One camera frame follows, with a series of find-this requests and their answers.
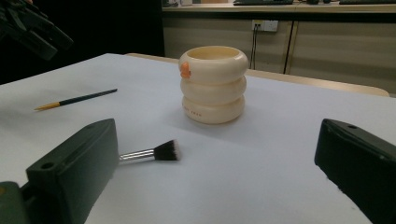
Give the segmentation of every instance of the wall socket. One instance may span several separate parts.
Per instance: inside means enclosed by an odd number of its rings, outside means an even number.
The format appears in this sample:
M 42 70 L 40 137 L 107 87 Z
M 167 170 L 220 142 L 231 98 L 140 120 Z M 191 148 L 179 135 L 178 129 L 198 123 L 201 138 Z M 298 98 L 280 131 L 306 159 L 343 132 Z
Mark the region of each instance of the wall socket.
M 276 32 L 277 24 L 278 21 L 253 20 L 251 23 L 251 30 L 254 30 L 255 25 L 258 25 L 258 31 Z

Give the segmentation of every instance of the thin black paintbrush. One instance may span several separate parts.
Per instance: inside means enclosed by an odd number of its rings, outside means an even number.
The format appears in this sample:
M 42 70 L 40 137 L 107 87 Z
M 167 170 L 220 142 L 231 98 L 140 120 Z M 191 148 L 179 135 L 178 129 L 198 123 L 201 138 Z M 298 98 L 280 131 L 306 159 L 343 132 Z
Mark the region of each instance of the thin black paintbrush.
M 155 148 L 120 155 L 120 161 L 134 161 L 154 157 L 156 161 L 179 161 L 180 151 L 177 140 L 171 140 Z
M 98 96 L 102 96 L 102 95 L 106 95 L 106 94 L 109 94 L 109 93 L 112 93 L 112 92 L 115 92 L 115 91 L 117 91 L 117 89 L 114 89 L 114 90 L 111 90 L 111 91 L 101 91 L 101 92 L 97 92 L 97 93 L 94 93 L 94 94 L 89 94 L 89 95 L 79 96 L 79 97 L 68 99 L 68 100 L 63 100 L 63 101 L 60 101 L 60 102 L 50 103 L 50 104 L 47 104 L 47 105 L 41 105 L 41 106 L 35 108 L 35 110 L 45 110 L 45 109 L 51 109 L 53 107 L 58 107 L 58 106 L 61 106 L 61 105 L 70 105 L 70 104 L 73 104 L 73 103 L 76 103 L 76 102 L 88 100 L 88 99 L 91 99 L 91 98 L 94 98 L 94 97 L 98 97 Z

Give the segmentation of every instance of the orange mark on cup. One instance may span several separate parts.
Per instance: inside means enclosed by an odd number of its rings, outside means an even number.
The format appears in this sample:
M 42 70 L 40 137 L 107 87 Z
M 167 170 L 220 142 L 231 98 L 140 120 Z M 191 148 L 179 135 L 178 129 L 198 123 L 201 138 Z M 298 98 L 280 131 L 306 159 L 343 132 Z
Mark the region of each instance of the orange mark on cup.
M 189 63 L 184 62 L 184 63 L 180 66 L 180 75 L 181 75 L 182 77 L 185 77 L 185 78 L 190 78 L 191 72 L 190 72 Z

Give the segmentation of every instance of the ribbed ring of cup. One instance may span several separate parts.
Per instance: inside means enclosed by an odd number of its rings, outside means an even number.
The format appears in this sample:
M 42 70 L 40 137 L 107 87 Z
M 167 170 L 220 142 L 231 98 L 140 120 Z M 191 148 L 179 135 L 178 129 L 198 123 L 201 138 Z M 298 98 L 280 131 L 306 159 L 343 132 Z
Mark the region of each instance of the ribbed ring of cup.
M 241 97 L 247 80 L 241 76 L 236 81 L 220 85 L 202 85 L 182 78 L 180 88 L 184 96 L 201 105 L 225 105 Z
M 189 65 L 189 80 L 200 84 L 232 82 L 248 69 L 248 58 L 242 51 L 223 46 L 190 49 L 180 57 L 179 69 L 185 62 Z
M 220 124 L 236 119 L 242 114 L 245 107 L 245 97 L 227 105 L 200 105 L 183 97 L 183 108 L 186 115 L 198 122 L 206 124 Z

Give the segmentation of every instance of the white table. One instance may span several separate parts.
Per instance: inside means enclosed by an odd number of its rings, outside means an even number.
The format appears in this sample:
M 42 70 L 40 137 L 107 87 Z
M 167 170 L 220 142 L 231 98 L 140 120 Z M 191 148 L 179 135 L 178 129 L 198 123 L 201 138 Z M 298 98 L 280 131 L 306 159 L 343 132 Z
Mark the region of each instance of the white table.
M 182 160 L 120 166 L 86 223 L 370 223 L 314 164 L 318 132 L 338 119 L 396 144 L 396 99 L 247 77 L 242 116 L 204 125 L 184 115 L 179 81 L 174 63 L 107 54 L 0 86 L 0 181 L 23 185 L 34 161 L 114 118 L 120 153 L 177 139 Z

